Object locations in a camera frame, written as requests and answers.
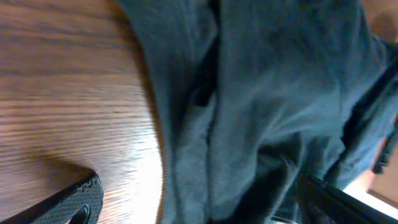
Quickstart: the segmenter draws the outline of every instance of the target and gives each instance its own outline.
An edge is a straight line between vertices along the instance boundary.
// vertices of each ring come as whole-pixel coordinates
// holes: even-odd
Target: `brown wooden furniture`
[[[398,1],[361,0],[368,24],[376,35],[398,41]]]
[[[110,0],[0,0],[0,221],[89,167],[100,223],[153,223],[162,185],[142,52]]]

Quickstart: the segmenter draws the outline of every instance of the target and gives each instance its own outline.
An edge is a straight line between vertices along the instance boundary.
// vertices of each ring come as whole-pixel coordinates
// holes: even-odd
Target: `gray fabric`
[[[297,174],[340,163],[353,107],[390,65],[359,1],[119,3],[162,123],[162,223],[297,219]]]
[[[370,165],[381,141],[394,130],[398,111],[398,62],[357,103],[345,126],[346,150],[328,172],[325,180],[344,189]]]
[[[395,123],[394,130],[390,133],[386,140],[386,143],[377,158],[377,161],[373,167],[375,174],[383,174],[383,168],[389,165],[389,160],[397,147],[398,142],[398,120]]]

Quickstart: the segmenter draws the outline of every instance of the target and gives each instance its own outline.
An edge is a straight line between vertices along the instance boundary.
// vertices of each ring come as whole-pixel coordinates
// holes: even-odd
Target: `wrinkled fabric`
[[[386,139],[386,143],[382,148],[382,151],[377,158],[374,167],[373,173],[375,174],[383,174],[383,169],[389,165],[389,160],[394,152],[394,149],[397,147],[398,142],[398,121],[396,121],[394,130],[390,133],[388,138]]]
[[[398,63],[395,63],[353,108],[343,136],[346,150],[329,170],[325,178],[329,184],[343,189],[370,169],[383,138],[394,132],[398,111],[397,77]]]
[[[359,1],[119,3],[162,125],[162,223],[299,220],[299,172],[346,184],[345,125],[392,64]]]

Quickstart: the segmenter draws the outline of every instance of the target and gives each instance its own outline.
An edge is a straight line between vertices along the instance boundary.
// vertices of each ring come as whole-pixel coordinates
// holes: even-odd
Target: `wooden surface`
[[[154,223],[162,168],[142,52],[107,0],[0,0],[0,221],[84,177],[100,223]]]

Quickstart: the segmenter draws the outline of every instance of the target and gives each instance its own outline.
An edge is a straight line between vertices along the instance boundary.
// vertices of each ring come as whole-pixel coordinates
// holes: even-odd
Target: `wood grain surface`
[[[0,221],[93,169],[105,190],[99,223],[154,223],[151,96],[115,2],[0,0]]]

